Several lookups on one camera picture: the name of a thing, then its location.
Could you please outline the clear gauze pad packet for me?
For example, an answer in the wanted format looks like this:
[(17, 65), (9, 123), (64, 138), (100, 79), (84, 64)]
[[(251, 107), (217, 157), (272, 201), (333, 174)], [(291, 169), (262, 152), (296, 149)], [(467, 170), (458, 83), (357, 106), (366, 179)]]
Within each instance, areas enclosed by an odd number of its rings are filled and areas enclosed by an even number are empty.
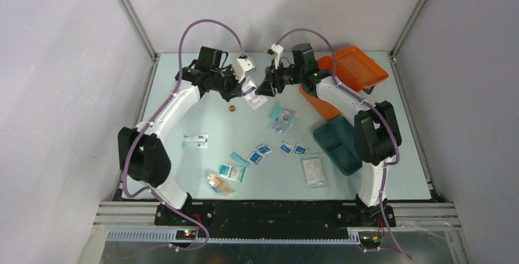
[(304, 183), (307, 188), (319, 188), (329, 185), (322, 154), (303, 155), (301, 157), (301, 165), (304, 173)]

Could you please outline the clear bag tape roll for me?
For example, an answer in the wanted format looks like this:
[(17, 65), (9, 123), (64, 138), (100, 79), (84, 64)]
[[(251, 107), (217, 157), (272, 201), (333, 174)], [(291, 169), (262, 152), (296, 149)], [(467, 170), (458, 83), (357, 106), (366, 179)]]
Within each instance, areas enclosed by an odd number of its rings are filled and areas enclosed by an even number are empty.
[(288, 129), (289, 129), (289, 126), (287, 126), (285, 123), (273, 123), (273, 125), (272, 125), (272, 130), (276, 134), (285, 134)]

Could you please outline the clear bag teal header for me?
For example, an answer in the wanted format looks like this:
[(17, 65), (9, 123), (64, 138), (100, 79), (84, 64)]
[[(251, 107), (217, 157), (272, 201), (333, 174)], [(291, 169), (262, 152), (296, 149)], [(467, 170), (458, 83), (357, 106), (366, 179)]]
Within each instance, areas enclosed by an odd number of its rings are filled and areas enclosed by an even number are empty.
[(282, 104), (278, 103), (269, 115), (269, 120), (275, 124), (291, 127), (294, 123), (297, 113), (294, 110), (286, 109)]

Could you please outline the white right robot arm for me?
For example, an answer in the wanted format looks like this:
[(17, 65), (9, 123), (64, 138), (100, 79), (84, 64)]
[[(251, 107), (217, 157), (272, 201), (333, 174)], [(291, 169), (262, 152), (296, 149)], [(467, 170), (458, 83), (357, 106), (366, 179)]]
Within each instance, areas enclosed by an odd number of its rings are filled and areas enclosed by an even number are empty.
[(387, 169), (400, 161), (400, 130), (392, 104), (370, 102), (347, 87), (334, 70), (320, 69), (309, 43), (293, 47), (293, 63), (282, 64), (283, 47), (272, 44), (266, 54), (272, 60), (265, 69), (265, 78), (256, 93), (274, 97), (288, 85), (301, 85), (304, 91), (321, 99), (349, 117), (353, 126), (353, 146), (362, 161), (362, 181), (358, 198), (363, 205), (356, 209), (356, 218), (364, 226), (379, 220), (386, 198)]

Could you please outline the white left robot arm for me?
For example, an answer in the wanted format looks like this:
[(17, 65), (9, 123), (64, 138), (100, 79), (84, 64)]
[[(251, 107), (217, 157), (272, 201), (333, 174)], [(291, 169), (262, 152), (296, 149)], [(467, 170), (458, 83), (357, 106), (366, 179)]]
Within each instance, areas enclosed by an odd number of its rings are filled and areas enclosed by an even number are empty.
[(201, 47), (198, 59), (188, 66), (179, 66), (172, 88), (155, 111), (134, 127), (123, 127), (118, 133), (123, 192), (128, 198), (139, 195), (139, 191), (129, 192), (127, 180), (139, 181), (144, 190), (171, 207), (170, 218), (179, 225), (191, 222), (193, 208), (186, 204), (188, 192), (172, 174), (165, 139), (206, 93), (218, 92), (227, 102), (240, 97), (246, 74), (256, 68), (247, 55), (240, 55), (235, 62), (222, 67), (222, 54), (221, 50)]

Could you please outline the white medicine packet red cap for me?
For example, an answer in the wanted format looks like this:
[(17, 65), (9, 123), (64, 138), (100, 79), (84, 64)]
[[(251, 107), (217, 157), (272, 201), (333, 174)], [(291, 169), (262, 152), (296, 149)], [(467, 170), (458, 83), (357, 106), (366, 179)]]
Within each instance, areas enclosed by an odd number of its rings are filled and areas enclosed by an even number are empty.
[(258, 95), (256, 93), (257, 89), (258, 87), (252, 78), (247, 77), (244, 84), (242, 85), (242, 97), (247, 101), (253, 110), (257, 110), (259, 107), (262, 107), (268, 102), (268, 98), (266, 96)]

